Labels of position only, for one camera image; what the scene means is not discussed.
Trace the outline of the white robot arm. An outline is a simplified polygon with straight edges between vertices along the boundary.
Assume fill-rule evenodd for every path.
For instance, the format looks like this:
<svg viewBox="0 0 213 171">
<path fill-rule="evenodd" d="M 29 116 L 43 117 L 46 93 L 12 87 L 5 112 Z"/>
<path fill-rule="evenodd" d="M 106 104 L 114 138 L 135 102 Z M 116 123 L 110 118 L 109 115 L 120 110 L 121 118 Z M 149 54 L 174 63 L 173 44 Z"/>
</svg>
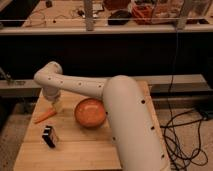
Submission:
<svg viewBox="0 0 213 171">
<path fill-rule="evenodd" d="M 148 102 L 135 79 L 66 76 L 55 61 L 34 75 L 44 97 L 55 103 L 62 90 L 100 99 L 117 148 L 123 171 L 171 171 L 165 145 L 148 110 Z"/>
</svg>

